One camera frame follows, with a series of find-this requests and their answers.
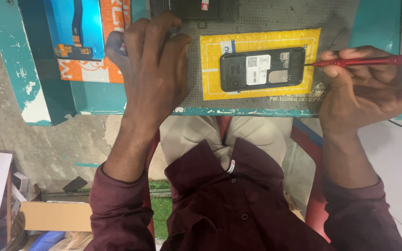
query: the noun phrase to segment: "black case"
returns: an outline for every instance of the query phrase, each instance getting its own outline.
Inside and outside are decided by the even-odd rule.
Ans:
[[[280,57],[282,53],[286,54],[287,52],[289,52],[288,68],[284,68],[284,60],[281,60]],[[271,68],[267,70],[266,83],[247,85],[246,57],[267,54],[271,56]],[[304,64],[305,49],[302,47],[224,54],[220,57],[221,89],[225,92],[236,92],[299,85],[303,79]],[[286,69],[288,70],[286,82],[269,82],[270,72]]]

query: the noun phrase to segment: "clothing label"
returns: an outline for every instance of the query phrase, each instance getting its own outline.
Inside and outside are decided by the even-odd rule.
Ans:
[[[208,10],[209,9],[209,0],[202,0],[201,1],[201,10]]]
[[[233,172],[235,168],[235,160],[231,160],[231,166],[229,167],[229,170],[227,170],[227,173]]]
[[[271,69],[270,55],[246,57],[246,84],[265,84],[269,69]]]

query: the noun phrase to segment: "black phone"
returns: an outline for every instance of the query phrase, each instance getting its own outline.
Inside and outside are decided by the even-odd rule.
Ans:
[[[221,89],[236,92],[299,85],[304,64],[302,47],[223,54]]]

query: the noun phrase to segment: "teal table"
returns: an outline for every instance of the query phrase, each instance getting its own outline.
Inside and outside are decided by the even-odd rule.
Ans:
[[[401,0],[361,0],[348,46],[372,45],[399,54],[401,8]],[[131,10],[133,21],[146,17],[145,0],[132,0]],[[61,80],[51,48],[42,0],[0,0],[0,51],[27,124],[54,126],[67,120],[68,114],[123,114],[122,84]],[[317,116],[309,110],[215,107],[179,107],[173,114]]]

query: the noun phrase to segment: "hand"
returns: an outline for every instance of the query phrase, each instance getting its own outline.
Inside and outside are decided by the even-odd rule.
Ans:
[[[322,60],[374,58],[392,55],[372,46],[324,51]],[[323,69],[331,90],[319,112],[324,134],[355,135],[358,128],[402,113],[402,66],[373,65]]]
[[[106,41],[105,54],[119,67],[125,82],[124,121],[152,134],[187,96],[186,53],[191,37],[177,34],[164,44],[170,27],[180,24],[180,18],[163,12],[152,21],[137,20],[125,33],[111,32]]]

